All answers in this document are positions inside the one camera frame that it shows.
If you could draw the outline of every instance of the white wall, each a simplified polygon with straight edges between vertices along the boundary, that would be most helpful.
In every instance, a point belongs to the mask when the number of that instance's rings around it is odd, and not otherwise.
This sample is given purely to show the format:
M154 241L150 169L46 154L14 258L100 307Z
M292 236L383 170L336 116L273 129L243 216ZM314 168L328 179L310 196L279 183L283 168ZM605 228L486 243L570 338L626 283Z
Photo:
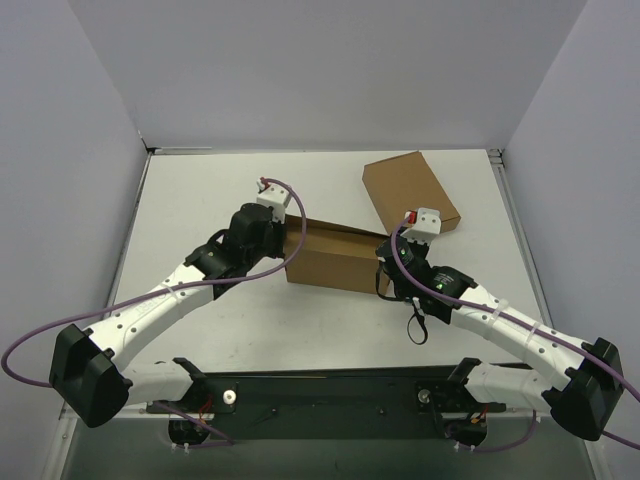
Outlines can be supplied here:
M585 0L70 0L148 145L504 147Z
M0 3L0 350L104 304L145 150L64 0ZM47 379L53 335L11 364ZM62 401L0 373L0 478L40 478Z
M508 144L506 168L553 320L622 351L640 385L640 3L590 0ZM640 442L627 393L610 430ZM619 479L640 453L607 441Z

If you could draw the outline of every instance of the gray floor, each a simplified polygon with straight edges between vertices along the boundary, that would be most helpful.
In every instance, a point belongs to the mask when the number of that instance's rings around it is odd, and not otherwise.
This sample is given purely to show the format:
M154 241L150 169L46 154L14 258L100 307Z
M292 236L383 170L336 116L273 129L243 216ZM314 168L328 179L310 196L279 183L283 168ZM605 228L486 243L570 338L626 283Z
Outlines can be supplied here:
M518 438L524 419L492 420L487 444ZM78 479L593 479L584 444L551 420L524 446L491 455L456 454L446 440L260 440L171 453L166 420L115 419L73 437L65 480Z

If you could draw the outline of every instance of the cardboard box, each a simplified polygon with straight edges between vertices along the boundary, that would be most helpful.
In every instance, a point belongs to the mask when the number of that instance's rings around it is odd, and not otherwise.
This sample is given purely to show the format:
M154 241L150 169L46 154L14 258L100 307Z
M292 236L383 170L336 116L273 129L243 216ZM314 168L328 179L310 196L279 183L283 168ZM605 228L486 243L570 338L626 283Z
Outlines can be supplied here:
M440 211L443 233L460 223L458 210L420 152L365 165L362 181L388 233L407 211L420 207Z
M285 257L298 245L300 217L287 215ZM287 266L287 281L318 287L375 294L378 258L375 250L385 235L334 223L307 219L307 239L296 259ZM380 292L389 279L383 274Z

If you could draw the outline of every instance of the black strap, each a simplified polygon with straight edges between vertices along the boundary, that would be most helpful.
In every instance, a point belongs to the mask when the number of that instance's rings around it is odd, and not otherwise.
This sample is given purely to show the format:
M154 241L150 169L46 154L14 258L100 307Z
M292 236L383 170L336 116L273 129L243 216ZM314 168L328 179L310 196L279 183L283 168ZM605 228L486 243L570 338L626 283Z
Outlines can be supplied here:
M424 333L424 338L422 339L421 342L416 342L411 336L411 332L409 331L409 327L411 326L411 321L414 318L418 321L418 325L420 325L420 329ZM409 335L409 340L411 340L416 345L424 345L425 343L427 343L427 340L429 340L429 332L427 331L427 326L424 324L424 316L420 315L420 312L418 312L418 309L416 308L415 305L413 306L413 315L411 315L409 322L407 322L407 335Z
M386 295L382 295L380 293L380 275L382 274L383 266L384 264L382 262L378 262L378 270L376 271L376 293L381 299L386 300L387 302L402 302L401 298L387 297Z

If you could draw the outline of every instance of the white table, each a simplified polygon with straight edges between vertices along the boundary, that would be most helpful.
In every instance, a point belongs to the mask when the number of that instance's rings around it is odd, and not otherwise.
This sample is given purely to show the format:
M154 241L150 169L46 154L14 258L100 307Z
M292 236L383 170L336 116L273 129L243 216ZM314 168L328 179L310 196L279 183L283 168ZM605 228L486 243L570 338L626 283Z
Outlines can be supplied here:
M384 233L362 183L363 165L405 152L159 155L151 159L117 300L146 292L196 246L226 228L255 200L255 180L293 186L310 218ZM483 150L425 151L458 208L458 228L429 254L451 265L533 318L533 290L496 180ZM256 270L275 265L265 260ZM428 319L429 341L407 338L412 311L374 295L289 284L284 272L241 284L191 313L134 360L184 356L203 371L455 365L514 357L468 332Z

